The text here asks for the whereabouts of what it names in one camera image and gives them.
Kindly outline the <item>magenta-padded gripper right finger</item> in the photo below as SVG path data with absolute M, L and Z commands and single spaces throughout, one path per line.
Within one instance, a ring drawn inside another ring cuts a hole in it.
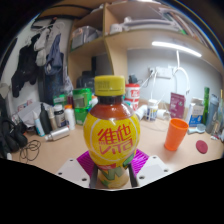
M 128 169 L 133 188 L 146 186 L 172 173 L 157 155 L 148 156 L 141 150 L 136 151 Z

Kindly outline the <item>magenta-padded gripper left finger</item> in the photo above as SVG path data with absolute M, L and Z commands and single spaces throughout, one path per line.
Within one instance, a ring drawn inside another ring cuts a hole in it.
M 94 189 L 97 184 L 98 167 L 86 151 L 76 159 L 69 158 L 56 175 L 81 187 Z

